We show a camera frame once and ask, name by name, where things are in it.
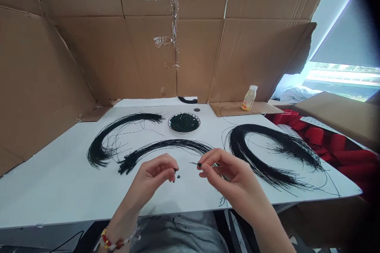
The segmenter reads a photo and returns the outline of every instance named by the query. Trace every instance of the black wire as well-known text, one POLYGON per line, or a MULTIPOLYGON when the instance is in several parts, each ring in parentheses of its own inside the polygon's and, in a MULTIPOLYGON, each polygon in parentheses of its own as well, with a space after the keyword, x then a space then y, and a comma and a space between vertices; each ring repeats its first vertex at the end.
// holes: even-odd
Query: black wire
POLYGON ((234 127, 229 132, 231 153, 248 162, 254 173, 268 184, 285 190, 291 186, 300 189, 310 189, 309 184, 298 180, 299 175, 294 171, 267 165, 253 154, 245 140, 246 136, 250 133, 269 137, 278 143, 277 146, 273 147, 273 150, 293 155, 297 159, 312 165, 315 169, 324 170, 320 164, 319 157, 316 157, 316 154, 316 156, 312 155, 304 141, 298 138, 260 125, 245 124, 234 127))
POLYGON ((197 104, 198 103, 198 99, 186 100, 184 97, 178 97, 178 99, 182 103, 186 103, 186 104, 197 104))
POLYGON ((79 241, 82 239, 82 236, 83 236, 83 234, 84 234, 84 230, 81 230, 80 232, 78 232, 77 234, 75 234, 72 238, 70 238, 69 240, 67 240, 65 243, 62 243, 62 244, 61 244, 60 246, 58 246, 57 248, 55 248, 55 249, 49 251, 49 253, 52 253, 52 252, 54 252, 55 250, 61 248, 61 247, 64 246, 67 242, 69 242, 69 241, 72 240, 74 237, 76 237, 78 234, 80 234, 79 239, 78 239, 78 243, 79 243, 79 241))
POLYGON ((137 113, 124 117, 120 117, 114 120, 112 123, 105 126, 100 133, 95 137, 94 141, 91 143, 87 151, 87 159, 91 166, 98 168, 106 167, 111 159, 118 152, 117 146, 117 136, 118 134, 128 125, 136 123, 138 121, 151 121, 153 123, 161 123, 165 118, 162 115, 151 114, 151 113, 137 113), (109 146, 109 137, 108 135, 114 131, 117 132, 112 142, 109 146), (103 146, 103 140, 107 137, 107 146, 103 146))
POLYGON ((120 174, 123 174, 124 172, 128 174, 136 166, 137 162, 140 159, 144 158, 146 154, 160 148, 190 149, 199 155, 203 155, 206 152, 213 149, 212 146, 206 145, 196 140, 184 140, 184 139, 162 140, 159 142, 150 143, 124 156, 124 160, 118 162, 120 164, 118 172, 120 174))

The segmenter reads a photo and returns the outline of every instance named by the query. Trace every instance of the bowl of beads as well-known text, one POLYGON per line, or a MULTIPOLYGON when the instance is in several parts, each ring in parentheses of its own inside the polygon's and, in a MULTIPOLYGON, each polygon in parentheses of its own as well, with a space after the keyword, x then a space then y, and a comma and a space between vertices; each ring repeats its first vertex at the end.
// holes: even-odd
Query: bowl of beads
POLYGON ((172 131, 179 134, 186 134, 199 128, 201 120, 192 113, 178 113, 172 115, 167 121, 167 124, 172 131))

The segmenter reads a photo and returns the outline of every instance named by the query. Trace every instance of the white cloth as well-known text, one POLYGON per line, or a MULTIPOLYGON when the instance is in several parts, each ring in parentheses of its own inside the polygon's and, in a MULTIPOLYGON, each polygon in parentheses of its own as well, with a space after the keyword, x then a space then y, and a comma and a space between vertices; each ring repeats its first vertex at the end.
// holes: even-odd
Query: white cloth
POLYGON ((290 104, 297 104, 305 99, 308 99, 322 91, 312 90, 305 86, 297 86, 286 89, 280 95, 280 101, 290 104))

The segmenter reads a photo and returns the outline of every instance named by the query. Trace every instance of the window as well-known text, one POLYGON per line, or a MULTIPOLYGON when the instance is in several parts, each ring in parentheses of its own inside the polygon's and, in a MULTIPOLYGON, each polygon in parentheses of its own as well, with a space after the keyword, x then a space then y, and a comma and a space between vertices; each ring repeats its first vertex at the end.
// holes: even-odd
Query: window
POLYGON ((380 89, 380 68, 316 62, 303 85, 365 102, 380 89))

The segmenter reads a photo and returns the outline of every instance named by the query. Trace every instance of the red bead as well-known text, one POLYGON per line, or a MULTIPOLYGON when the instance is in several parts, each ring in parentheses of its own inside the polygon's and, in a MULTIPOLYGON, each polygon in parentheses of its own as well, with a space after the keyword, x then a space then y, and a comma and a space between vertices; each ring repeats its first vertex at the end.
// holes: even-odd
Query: red bead
POLYGON ((117 250, 119 250, 123 246, 124 246, 124 240, 119 239, 118 241, 116 241, 116 249, 117 250))

